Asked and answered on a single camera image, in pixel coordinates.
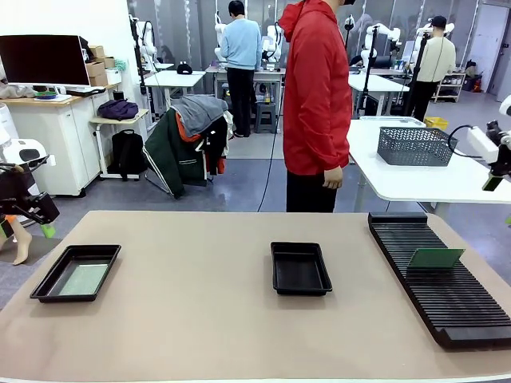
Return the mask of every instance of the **cap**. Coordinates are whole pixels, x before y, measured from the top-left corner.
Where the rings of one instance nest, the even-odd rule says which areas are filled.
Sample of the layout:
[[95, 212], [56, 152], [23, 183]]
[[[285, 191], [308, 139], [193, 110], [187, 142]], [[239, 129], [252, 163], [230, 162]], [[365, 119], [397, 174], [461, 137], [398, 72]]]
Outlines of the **cap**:
[[443, 16], [435, 16], [431, 22], [431, 26], [442, 28], [444, 30], [447, 26], [447, 19]]

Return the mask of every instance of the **red hooded jacket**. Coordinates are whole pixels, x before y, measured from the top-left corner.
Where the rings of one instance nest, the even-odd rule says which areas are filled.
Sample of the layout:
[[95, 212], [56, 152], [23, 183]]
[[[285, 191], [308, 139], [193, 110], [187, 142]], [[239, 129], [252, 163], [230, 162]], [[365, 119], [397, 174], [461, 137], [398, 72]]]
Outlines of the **red hooded jacket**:
[[286, 7], [279, 25], [291, 43], [284, 96], [287, 170], [312, 176], [348, 165], [353, 101], [344, 40], [322, 0]]

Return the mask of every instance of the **gray wire basket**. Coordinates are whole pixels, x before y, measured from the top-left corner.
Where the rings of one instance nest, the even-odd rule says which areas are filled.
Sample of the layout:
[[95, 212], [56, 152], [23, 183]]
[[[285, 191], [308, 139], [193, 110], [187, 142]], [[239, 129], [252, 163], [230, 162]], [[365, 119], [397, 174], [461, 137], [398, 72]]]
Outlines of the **gray wire basket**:
[[[436, 128], [380, 128], [378, 154], [389, 165], [447, 166], [449, 135]], [[453, 149], [458, 140], [452, 139]]]

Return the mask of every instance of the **black pants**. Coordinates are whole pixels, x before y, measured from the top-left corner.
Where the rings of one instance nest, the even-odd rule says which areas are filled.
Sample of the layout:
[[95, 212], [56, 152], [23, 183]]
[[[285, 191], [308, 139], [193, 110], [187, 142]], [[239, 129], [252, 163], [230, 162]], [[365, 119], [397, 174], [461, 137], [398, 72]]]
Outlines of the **black pants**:
[[419, 121], [424, 121], [428, 105], [437, 90], [438, 82], [422, 82], [415, 83], [414, 92], [410, 95], [410, 113], [413, 112], [414, 117]]
[[325, 175], [297, 176], [287, 172], [288, 213], [333, 213], [337, 190], [324, 188]]
[[232, 108], [234, 109], [236, 133], [242, 136], [250, 136], [250, 117], [252, 114], [250, 98], [254, 88], [254, 71], [227, 68], [227, 81], [231, 92]]

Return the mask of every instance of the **black tray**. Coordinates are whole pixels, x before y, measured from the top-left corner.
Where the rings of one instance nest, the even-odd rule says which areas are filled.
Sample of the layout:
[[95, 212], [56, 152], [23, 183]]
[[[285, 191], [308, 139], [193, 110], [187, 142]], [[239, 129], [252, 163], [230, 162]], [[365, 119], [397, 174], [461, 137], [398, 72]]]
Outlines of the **black tray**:
[[463, 263], [408, 267], [418, 248], [447, 248], [427, 220], [423, 213], [369, 214], [369, 228], [434, 340], [447, 349], [510, 347], [511, 319]]
[[277, 294], [321, 296], [332, 291], [317, 243], [273, 242], [271, 255]]
[[120, 249], [120, 245], [68, 246], [30, 297], [43, 303], [92, 302]]

